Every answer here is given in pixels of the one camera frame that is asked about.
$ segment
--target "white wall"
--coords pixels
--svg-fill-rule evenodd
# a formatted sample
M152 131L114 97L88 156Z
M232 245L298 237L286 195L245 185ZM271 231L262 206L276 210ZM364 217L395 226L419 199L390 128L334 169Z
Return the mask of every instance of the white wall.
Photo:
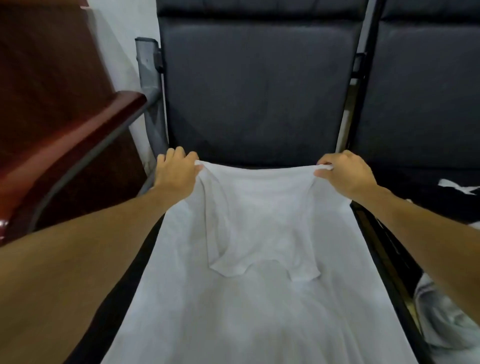
M115 90L140 91L135 38L160 42L155 0L88 0L90 28ZM155 165L148 143L144 117L130 126L133 140L147 174Z

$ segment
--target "person's right hand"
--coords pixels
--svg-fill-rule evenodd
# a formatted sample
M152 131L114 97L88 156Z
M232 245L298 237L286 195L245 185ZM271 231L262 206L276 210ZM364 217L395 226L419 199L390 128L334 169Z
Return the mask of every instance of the person's right hand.
M325 178L337 192L353 201L360 202L368 191L378 186L367 163L349 150L325 154L317 162L319 164L332 164L333 169L316 170L314 175Z
M195 177L203 167L195 165L197 159L195 152L185 156L181 146L170 148L165 155L158 155L152 191L162 193L171 206L188 197L195 186Z

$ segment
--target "black backrest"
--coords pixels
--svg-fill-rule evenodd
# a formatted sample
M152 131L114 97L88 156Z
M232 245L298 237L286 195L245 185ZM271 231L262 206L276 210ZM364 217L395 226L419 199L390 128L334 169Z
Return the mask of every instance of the black backrest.
M243 166L336 147L366 0L157 0L169 140Z
M480 168L480 1L386 0L357 116L370 163Z

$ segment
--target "brown wooden armrest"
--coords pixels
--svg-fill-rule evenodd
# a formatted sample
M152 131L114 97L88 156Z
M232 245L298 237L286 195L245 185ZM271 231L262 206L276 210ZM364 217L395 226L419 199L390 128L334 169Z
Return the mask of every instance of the brown wooden armrest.
M147 103L120 91L105 107L66 127L0 170L0 245L29 232L39 202L85 154Z

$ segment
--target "person's right arm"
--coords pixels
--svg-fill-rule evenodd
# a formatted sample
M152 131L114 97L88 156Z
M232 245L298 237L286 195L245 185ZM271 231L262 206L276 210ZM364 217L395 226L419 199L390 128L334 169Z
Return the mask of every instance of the person's right arm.
M435 283L480 324L480 231L434 214L380 187L370 167L345 151L323 156L317 170L344 195L379 219Z

